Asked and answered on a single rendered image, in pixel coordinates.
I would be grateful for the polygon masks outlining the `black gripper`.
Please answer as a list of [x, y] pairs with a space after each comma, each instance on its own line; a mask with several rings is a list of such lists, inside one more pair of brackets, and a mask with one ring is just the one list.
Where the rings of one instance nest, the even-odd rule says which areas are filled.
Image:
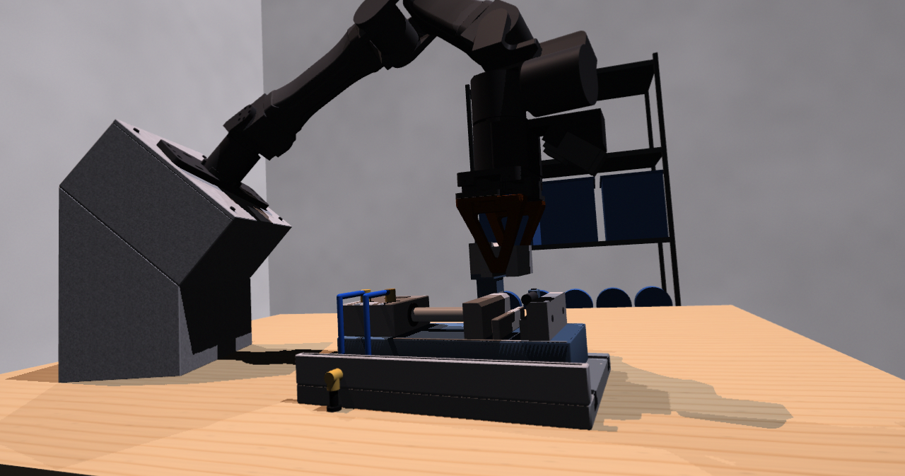
[[[479, 251], [491, 273], [506, 272], [522, 216], [529, 216], [520, 246], [530, 246], [541, 216], [545, 196], [541, 195], [542, 178], [521, 166], [494, 168], [491, 150], [490, 122], [510, 120], [516, 116], [498, 116], [473, 126], [474, 172], [457, 173], [456, 207], [471, 231]], [[521, 175], [522, 174], [522, 175]], [[491, 230], [501, 246], [495, 257], [478, 214], [486, 213]], [[501, 219], [508, 217], [504, 230]]]

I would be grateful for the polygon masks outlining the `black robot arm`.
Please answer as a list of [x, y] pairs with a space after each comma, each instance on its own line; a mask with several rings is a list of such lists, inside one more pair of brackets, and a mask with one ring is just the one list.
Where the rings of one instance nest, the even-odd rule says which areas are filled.
[[[597, 56], [585, 31], [539, 43], [517, 6], [502, 0], [403, 0], [408, 19], [398, 1], [364, 0], [354, 24], [329, 53], [223, 125], [228, 134], [208, 159], [200, 161], [162, 139], [156, 146], [179, 168], [267, 209], [268, 203], [242, 183], [261, 159], [258, 154], [280, 157], [326, 103], [383, 66], [411, 63], [438, 35], [484, 68], [471, 79], [472, 126], [492, 117], [518, 117], [489, 123], [494, 168], [521, 166], [542, 177], [543, 137], [546, 155], [597, 175], [608, 157], [601, 108], [545, 116], [597, 103]], [[545, 117], [527, 120], [526, 110]]]

